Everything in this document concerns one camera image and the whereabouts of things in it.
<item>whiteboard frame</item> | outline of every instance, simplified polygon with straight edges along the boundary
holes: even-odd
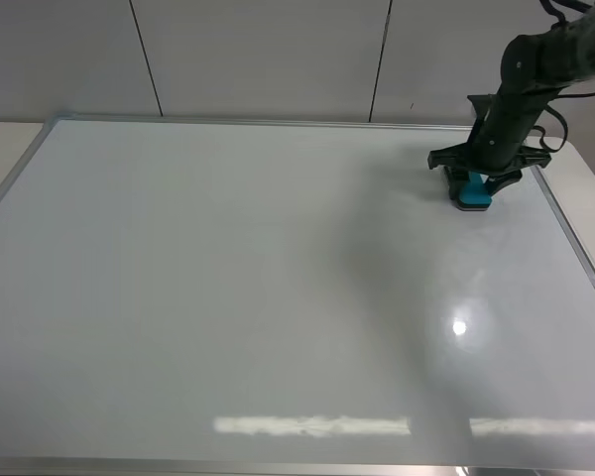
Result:
[[[202,118],[136,117],[89,114],[59,114],[47,121],[40,133],[18,160],[14,168],[0,183],[0,201],[25,169],[31,158],[46,141],[59,121],[82,122],[142,122],[161,124],[223,124],[292,127],[335,127],[361,129],[400,129],[468,131],[468,126],[417,125],[417,124],[366,124],[309,121],[267,121],[267,120],[209,120]],[[579,259],[589,281],[595,289],[595,267],[582,247],[567,217],[560,208],[545,176],[539,168],[532,168],[540,190],[544,194],[555,218],[573,251]],[[142,473],[146,476],[173,473],[229,474],[229,475],[296,475],[296,476],[453,476],[452,466],[415,465],[364,465],[364,464],[295,464],[295,463],[245,463],[228,461],[193,461],[163,459],[121,459],[121,458],[57,458],[57,457],[0,457],[0,475],[44,475],[44,476],[130,476]]]

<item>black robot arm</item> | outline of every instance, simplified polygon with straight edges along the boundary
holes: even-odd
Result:
[[[563,88],[593,78],[595,6],[579,20],[510,42],[498,92],[468,96],[476,122],[467,142],[429,154],[431,169],[444,166],[450,198],[463,209],[485,209],[491,195],[521,179],[521,169],[546,167],[549,149],[525,146],[524,140]]]

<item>blue object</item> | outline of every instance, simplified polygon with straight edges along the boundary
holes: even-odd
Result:
[[[469,173],[469,182],[458,194],[458,204],[463,207],[487,208],[492,204],[492,197],[485,188],[480,174]]]

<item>whiteboard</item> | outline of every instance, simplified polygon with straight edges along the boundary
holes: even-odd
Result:
[[[0,201],[0,464],[595,469],[595,288],[531,172],[450,204],[466,136],[57,122]]]

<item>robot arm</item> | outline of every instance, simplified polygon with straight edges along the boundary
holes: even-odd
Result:
[[[524,140],[564,87],[593,78],[595,6],[579,20],[510,42],[503,54],[498,92],[468,96],[476,122],[467,142],[432,151],[427,160],[431,169],[444,166],[449,196],[456,205],[486,209],[493,194],[521,179],[521,169],[546,167],[549,150],[525,146]],[[481,175],[488,177],[485,182]]]

